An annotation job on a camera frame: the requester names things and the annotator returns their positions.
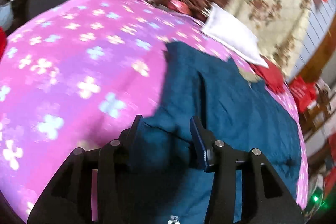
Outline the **dark teal puffer jacket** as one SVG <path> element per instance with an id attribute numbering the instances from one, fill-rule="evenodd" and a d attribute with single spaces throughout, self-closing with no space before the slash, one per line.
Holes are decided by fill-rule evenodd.
<path id="1" fill-rule="evenodd" d="M 190 119 L 232 148 L 260 149 L 295 196 L 301 165 L 296 121 L 262 81 L 249 84 L 232 59 L 183 42 L 167 44 L 161 103 L 138 126 L 130 149 L 131 223 L 202 223 L 213 176 L 198 166 Z"/>

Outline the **wooden shelf rack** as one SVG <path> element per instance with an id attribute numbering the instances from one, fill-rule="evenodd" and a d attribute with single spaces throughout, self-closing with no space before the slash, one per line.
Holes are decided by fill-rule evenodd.
<path id="1" fill-rule="evenodd" d="M 335 113 L 335 90 L 320 78 L 315 83 L 317 99 L 299 115 L 303 139 L 307 142 Z"/>

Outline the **pink floral bed sheet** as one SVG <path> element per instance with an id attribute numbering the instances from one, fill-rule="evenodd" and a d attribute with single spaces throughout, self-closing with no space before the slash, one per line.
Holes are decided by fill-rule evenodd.
<path id="1" fill-rule="evenodd" d="M 167 44 L 183 42 L 244 73 L 250 63 L 201 32 L 205 23 L 145 0 L 70 0 L 21 26 L 1 60 L 1 192 L 22 221 L 76 147 L 102 148 L 161 103 Z M 269 94 L 296 121 L 296 204 L 307 204 L 307 158 L 294 99 Z"/>

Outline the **red shopping bag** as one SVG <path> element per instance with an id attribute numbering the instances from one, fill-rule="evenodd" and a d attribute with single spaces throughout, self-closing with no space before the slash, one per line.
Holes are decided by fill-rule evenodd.
<path id="1" fill-rule="evenodd" d="M 307 83 L 301 76 L 296 77 L 289 85 L 299 113 L 304 113 L 307 107 L 317 99 L 315 83 Z"/>

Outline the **red ruffled pillow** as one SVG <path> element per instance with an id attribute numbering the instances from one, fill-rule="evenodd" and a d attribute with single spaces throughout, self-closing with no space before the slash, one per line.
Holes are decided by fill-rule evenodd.
<path id="1" fill-rule="evenodd" d="M 250 67 L 252 70 L 261 77 L 266 84 L 266 87 L 271 90 L 272 92 L 279 94 L 285 91 L 284 89 L 284 77 L 280 69 L 268 60 L 265 57 L 262 59 L 266 62 L 268 67 L 263 67 L 261 65 L 255 65 L 250 63 Z"/>

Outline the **white pillow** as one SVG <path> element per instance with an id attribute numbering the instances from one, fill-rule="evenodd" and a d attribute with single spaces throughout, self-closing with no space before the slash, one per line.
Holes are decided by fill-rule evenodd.
<path id="1" fill-rule="evenodd" d="M 259 53 L 258 38 L 240 20 L 217 4 L 211 4 L 210 14 L 201 32 L 226 46 L 245 61 L 268 67 Z"/>

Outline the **cream floral quilt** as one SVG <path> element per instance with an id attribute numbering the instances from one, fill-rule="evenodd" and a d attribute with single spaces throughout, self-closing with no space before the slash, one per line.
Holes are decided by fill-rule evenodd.
<path id="1" fill-rule="evenodd" d="M 289 77 L 309 25 L 312 0 L 230 0 L 226 11 L 258 38 L 261 55 Z"/>

